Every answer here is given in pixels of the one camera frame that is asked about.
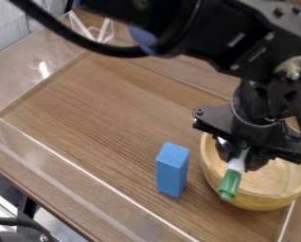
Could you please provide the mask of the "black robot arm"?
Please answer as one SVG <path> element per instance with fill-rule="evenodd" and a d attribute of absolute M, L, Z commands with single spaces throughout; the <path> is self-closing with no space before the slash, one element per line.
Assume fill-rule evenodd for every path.
<path fill-rule="evenodd" d="M 129 27 L 131 46 L 97 43 L 35 0 L 10 0 L 85 49 L 115 58 L 180 55 L 240 79 L 232 101 L 194 110 L 194 127 L 213 135 L 220 156 L 244 150 L 256 171 L 281 158 L 301 164 L 301 8 L 291 0 L 81 0 Z"/>

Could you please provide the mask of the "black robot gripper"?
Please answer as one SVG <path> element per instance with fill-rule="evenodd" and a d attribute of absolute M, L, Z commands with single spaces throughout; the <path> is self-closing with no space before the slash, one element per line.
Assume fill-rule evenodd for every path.
<path fill-rule="evenodd" d="M 248 149 L 246 172 L 259 171 L 277 158 L 301 164 L 301 135 L 285 121 L 255 124 L 234 104 L 196 107 L 193 116 L 194 129 L 213 136 L 225 162 L 240 158 L 242 149 Z"/>

